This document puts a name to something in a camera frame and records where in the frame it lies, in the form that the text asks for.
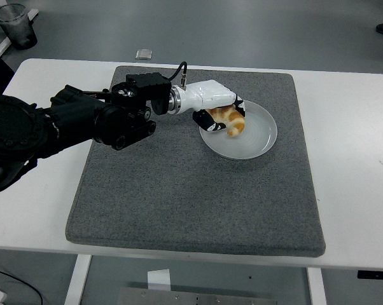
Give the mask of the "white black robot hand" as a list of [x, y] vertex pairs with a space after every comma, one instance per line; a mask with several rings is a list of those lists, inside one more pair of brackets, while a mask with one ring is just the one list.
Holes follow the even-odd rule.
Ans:
[[207, 132], [225, 129], [236, 137], [245, 129], [245, 103], [236, 93], [215, 80], [192, 83], [179, 91], [179, 111], [192, 109], [192, 118]]

